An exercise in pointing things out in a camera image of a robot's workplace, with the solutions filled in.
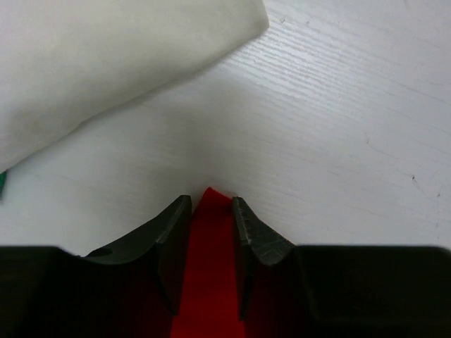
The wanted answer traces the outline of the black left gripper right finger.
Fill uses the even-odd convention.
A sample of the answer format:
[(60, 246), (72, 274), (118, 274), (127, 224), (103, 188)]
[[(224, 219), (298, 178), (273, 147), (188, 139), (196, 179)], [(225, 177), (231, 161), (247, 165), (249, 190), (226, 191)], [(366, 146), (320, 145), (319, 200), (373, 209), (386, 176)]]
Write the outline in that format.
[(247, 337), (449, 337), (450, 251), (295, 245), (233, 199)]

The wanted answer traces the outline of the white t shirt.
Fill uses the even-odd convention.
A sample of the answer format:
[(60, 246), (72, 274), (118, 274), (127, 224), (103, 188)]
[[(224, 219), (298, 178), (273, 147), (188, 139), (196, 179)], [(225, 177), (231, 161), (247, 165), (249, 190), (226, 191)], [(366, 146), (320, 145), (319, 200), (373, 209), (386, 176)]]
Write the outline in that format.
[(262, 1), (2, 1), (1, 169), (267, 28)]

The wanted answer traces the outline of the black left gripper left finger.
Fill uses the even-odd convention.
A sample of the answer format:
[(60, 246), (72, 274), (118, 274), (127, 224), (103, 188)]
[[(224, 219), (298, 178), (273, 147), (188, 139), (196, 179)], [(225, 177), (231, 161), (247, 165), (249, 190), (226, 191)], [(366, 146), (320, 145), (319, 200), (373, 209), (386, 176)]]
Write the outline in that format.
[(192, 202), (86, 256), (1, 248), (2, 337), (169, 337), (180, 308)]

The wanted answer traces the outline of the green t shirt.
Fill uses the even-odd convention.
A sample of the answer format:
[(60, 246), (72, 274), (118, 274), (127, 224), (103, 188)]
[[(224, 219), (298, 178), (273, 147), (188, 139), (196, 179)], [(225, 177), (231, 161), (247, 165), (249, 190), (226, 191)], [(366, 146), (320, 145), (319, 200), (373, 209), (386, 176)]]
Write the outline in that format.
[(4, 187), (6, 185), (7, 172), (4, 171), (0, 174), (0, 199), (2, 199)]

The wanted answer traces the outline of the red t shirt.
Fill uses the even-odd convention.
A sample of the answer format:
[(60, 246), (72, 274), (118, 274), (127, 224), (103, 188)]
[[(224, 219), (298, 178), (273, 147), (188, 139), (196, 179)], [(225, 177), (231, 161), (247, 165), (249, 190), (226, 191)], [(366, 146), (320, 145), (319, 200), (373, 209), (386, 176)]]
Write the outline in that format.
[(232, 199), (208, 188), (192, 215), (180, 312), (171, 336), (244, 335), (237, 309)]

